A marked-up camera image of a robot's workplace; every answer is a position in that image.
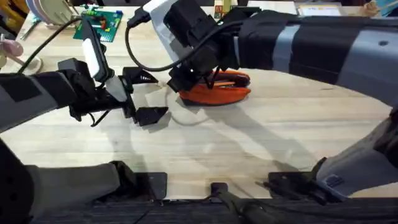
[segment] wooden surface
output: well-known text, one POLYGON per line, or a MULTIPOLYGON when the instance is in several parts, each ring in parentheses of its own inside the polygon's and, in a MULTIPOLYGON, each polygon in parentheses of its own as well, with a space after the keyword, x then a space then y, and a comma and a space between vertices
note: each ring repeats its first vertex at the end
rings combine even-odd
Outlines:
MULTIPOLYGON (((125 16, 113 43, 105 43, 109 66, 121 74, 134 66, 124 44, 125 16)), ((26 29, 32 15, 29 14, 26 29)), ((39 25, 26 41, 31 54, 53 31, 39 25)), ((63 31, 41 51, 44 71, 57 62, 75 57, 84 60, 81 40, 74 30, 63 31)), ((131 31, 132 50, 151 67, 170 63, 152 24, 131 31)), ((16 68, 8 64, 2 72, 16 68)), ((317 160, 335 155, 361 139, 390 108, 377 100, 342 88, 285 73, 245 70, 251 76, 252 93, 234 105, 186 108, 169 88, 143 85, 136 88, 137 106, 168 106, 159 124, 140 128, 112 111, 96 128, 89 116, 77 122, 64 108, 49 112, 2 133, 0 137, 25 164, 43 167, 90 166, 112 160, 125 161, 133 171, 162 171, 169 175, 167 198, 203 198, 211 182, 229 183, 242 197, 269 197, 257 181, 268 172, 310 170, 317 160)), ((166 82, 167 72, 154 73, 166 82)), ((396 185, 362 191, 356 196, 396 195, 396 185)))

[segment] gray robot arm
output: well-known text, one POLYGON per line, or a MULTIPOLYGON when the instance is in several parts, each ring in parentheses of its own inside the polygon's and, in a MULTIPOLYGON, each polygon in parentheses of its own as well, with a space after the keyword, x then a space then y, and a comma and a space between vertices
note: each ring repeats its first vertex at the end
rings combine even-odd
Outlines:
POLYGON ((0 75, 0 133, 76 100, 66 75, 71 71, 45 72, 31 76, 0 75))
MULTIPOLYGON (((241 26, 236 58, 243 68, 277 70, 338 85, 397 104, 397 19, 303 17, 262 11, 241 26)), ((344 200, 363 189, 398 182, 398 115, 329 157, 314 183, 344 200)))

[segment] black mount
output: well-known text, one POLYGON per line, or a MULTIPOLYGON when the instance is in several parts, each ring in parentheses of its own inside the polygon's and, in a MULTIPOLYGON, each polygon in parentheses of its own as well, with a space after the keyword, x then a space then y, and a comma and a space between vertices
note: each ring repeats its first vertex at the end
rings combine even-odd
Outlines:
POLYGON ((145 126, 157 123, 168 110, 167 107, 141 107, 138 110, 136 109, 131 98, 131 94, 134 92, 133 85, 158 82, 155 77, 138 67, 124 67, 123 74, 118 76, 127 95, 127 100, 123 102, 119 102, 110 95, 103 85, 95 87, 94 80, 90 77, 85 62, 70 58, 59 62, 58 69, 72 69, 85 77, 75 80, 75 82, 84 81, 84 85, 80 86, 83 86, 84 91, 90 94, 69 106, 70 116, 77 121, 81 121, 81 117, 88 113, 122 108, 125 118, 132 118, 134 123, 138 123, 139 126, 145 126))
POLYGON ((167 174, 165 172, 133 172, 123 161, 110 163, 116 167, 119 174, 120 187, 98 200, 147 196, 158 201, 166 198, 167 174))
POLYGON ((270 190, 272 198, 289 200, 311 199, 320 205, 337 203, 341 200, 316 183, 316 174, 326 158, 321 159, 311 172, 270 172, 264 187, 270 190))
MULTIPOLYGON (((235 7, 222 18, 224 24, 250 18, 259 12, 258 7, 235 7)), ((172 4, 164 17, 164 24, 175 36, 181 47, 195 48, 211 32, 219 28, 220 21, 216 22, 210 15, 191 0, 178 0, 172 4)), ((203 77, 208 77, 217 66, 222 71, 228 68, 239 68, 235 56, 234 36, 239 29, 229 29, 216 34, 196 53, 171 69, 168 85, 175 92, 190 91, 203 77)))

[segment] white object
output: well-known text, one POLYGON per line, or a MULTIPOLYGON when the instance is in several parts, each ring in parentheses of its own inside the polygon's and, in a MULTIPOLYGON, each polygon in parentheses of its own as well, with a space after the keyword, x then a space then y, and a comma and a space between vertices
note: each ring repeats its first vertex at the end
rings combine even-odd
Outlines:
POLYGON ((144 11, 149 13, 156 34, 173 61, 178 60, 178 55, 170 46, 175 37, 163 23, 163 20, 172 4, 176 1, 177 0, 151 0, 142 7, 144 11))
POLYGON ((90 72, 90 76, 94 78, 100 71, 100 65, 98 64, 98 59, 94 51, 93 43, 89 38, 87 38, 83 41, 82 46, 88 71, 90 72))
POLYGON ((297 14, 296 6, 293 1, 249 1, 248 6, 260 7, 261 10, 297 14))
POLYGON ((64 0, 39 0, 40 7, 54 24, 65 24, 72 18, 72 10, 64 0))
POLYGON ((341 16, 335 5, 301 5, 298 11, 303 16, 341 16))
POLYGON ((119 77, 114 75, 112 78, 105 81, 106 91, 112 95, 119 102, 127 100, 126 92, 124 91, 122 81, 119 77))

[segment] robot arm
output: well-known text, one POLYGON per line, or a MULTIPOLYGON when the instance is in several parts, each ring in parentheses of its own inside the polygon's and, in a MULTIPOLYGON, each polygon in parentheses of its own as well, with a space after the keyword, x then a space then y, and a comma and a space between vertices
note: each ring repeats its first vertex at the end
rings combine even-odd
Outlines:
POLYGON ((45 72, 31 76, 0 75, 0 133, 51 110, 76 102, 79 75, 72 70, 45 72))
MULTIPOLYGON (((300 17, 237 7, 215 22, 188 0, 151 1, 139 10, 152 19, 170 57, 182 60, 169 73, 175 91, 190 90, 218 66, 277 70, 342 86, 392 107, 398 103, 397 19, 300 17), (190 50, 195 53, 184 54, 190 50)), ((396 127, 397 115, 391 113, 369 136, 321 160, 310 177, 310 191, 321 192, 317 200, 328 201, 326 195, 344 200, 359 190, 398 182, 396 127)))
MULTIPOLYGON (((241 26, 236 57, 243 68, 278 70, 395 106, 397 26, 397 20, 263 11, 241 26)), ((391 113, 371 134, 319 164, 314 183, 344 200, 359 190, 398 182, 397 118, 391 113)))

